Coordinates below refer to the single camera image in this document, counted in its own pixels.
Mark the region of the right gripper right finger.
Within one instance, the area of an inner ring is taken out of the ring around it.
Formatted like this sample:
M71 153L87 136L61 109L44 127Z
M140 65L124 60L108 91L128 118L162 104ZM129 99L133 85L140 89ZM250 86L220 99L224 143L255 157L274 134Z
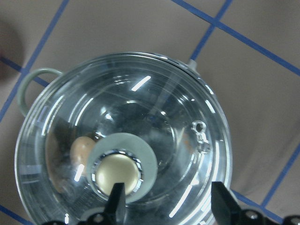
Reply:
M218 225L236 225L241 207L220 181L211 184L211 211Z

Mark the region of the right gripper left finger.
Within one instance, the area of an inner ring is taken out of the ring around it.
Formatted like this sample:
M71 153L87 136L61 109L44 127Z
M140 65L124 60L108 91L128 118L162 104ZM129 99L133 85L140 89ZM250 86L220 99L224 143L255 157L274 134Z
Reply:
M115 183L109 195L104 213L108 225L124 224L126 215L125 183Z

